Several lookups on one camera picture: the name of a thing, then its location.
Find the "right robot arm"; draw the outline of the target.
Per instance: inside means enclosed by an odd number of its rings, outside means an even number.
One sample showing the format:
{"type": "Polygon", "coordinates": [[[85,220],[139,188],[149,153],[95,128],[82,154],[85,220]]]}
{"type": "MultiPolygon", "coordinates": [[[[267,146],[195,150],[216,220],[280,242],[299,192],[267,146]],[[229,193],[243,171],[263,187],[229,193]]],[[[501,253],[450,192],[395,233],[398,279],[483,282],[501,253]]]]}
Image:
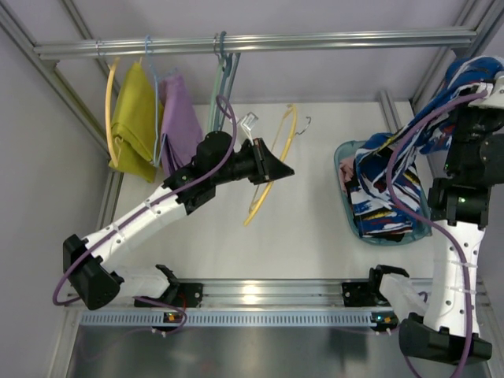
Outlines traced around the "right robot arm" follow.
{"type": "Polygon", "coordinates": [[[445,163],[428,192],[432,228],[445,241],[435,252],[427,303],[413,298],[402,269],[387,268],[380,291],[400,318],[402,354],[450,365],[487,361],[493,346],[480,336],[476,271],[493,186],[503,182],[503,110],[462,106],[445,163]]]}

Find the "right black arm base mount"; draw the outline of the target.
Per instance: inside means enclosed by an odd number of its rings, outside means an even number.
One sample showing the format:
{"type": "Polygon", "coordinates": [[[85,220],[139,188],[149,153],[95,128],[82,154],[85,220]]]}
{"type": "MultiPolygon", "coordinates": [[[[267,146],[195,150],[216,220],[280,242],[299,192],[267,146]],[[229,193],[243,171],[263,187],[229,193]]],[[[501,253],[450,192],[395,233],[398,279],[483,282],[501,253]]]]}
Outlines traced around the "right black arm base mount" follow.
{"type": "Polygon", "coordinates": [[[376,295],[369,281],[349,281],[341,284],[343,304],[345,307],[375,307],[376,295]]]}

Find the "blue white patterned trousers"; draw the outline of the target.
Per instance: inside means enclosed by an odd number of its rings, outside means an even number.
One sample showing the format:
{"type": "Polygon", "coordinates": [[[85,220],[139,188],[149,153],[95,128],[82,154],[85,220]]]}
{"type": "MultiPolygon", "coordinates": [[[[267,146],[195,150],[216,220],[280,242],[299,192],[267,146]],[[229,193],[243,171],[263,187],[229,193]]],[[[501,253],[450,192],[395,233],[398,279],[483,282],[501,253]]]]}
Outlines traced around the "blue white patterned trousers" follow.
{"type": "Polygon", "coordinates": [[[348,189],[354,222],[364,237],[402,237],[419,225],[422,212],[418,154],[447,150],[454,114],[447,103],[490,83],[503,70],[502,57],[480,55],[454,61],[443,85],[416,116],[396,133],[376,133],[354,155],[355,187],[348,189]]]}

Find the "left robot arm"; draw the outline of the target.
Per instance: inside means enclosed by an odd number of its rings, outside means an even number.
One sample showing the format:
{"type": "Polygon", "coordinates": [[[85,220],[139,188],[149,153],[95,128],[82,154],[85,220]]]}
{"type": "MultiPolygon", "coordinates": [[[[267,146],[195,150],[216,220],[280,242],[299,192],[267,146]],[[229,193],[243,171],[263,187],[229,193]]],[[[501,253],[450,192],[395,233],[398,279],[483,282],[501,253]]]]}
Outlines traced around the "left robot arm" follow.
{"type": "Polygon", "coordinates": [[[170,303],[179,286],[172,271],[165,265],[128,269],[122,265],[124,259],[156,232],[213,199],[221,184],[247,179],[259,185],[294,175],[263,139],[246,140],[239,151],[234,143],[226,132],[210,132],[190,163],[140,205],[93,234],[71,235],[64,241],[64,274],[89,310],[119,298],[134,298],[144,306],[170,303]]]}

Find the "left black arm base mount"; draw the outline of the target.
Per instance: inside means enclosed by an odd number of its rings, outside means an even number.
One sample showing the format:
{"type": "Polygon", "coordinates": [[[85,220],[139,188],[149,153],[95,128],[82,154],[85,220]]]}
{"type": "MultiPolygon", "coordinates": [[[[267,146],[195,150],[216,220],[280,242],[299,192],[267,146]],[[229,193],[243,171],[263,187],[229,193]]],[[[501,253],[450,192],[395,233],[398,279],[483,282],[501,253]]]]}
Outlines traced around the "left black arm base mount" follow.
{"type": "Polygon", "coordinates": [[[134,307],[161,307],[171,305],[182,309],[197,308],[203,297],[204,284],[200,282],[171,283],[159,298],[143,297],[135,299],[134,307]]]}

